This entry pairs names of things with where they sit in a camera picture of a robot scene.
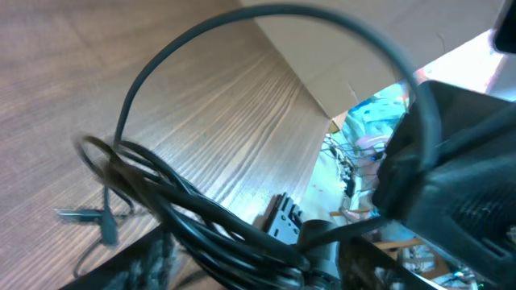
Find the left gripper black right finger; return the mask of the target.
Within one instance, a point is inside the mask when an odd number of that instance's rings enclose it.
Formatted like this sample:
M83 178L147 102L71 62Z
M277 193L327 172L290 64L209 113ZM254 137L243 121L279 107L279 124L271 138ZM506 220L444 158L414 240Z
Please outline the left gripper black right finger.
M436 164L417 171L422 132L412 106L378 170L372 203L381 215L473 269L497 287L515 285L515 104L439 81Z

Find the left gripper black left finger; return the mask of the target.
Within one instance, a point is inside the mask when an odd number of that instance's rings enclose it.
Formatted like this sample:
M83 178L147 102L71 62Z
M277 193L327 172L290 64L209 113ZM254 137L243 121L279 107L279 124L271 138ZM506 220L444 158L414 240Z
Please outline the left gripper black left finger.
M169 286L174 251L171 233L158 226L60 290L165 290Z

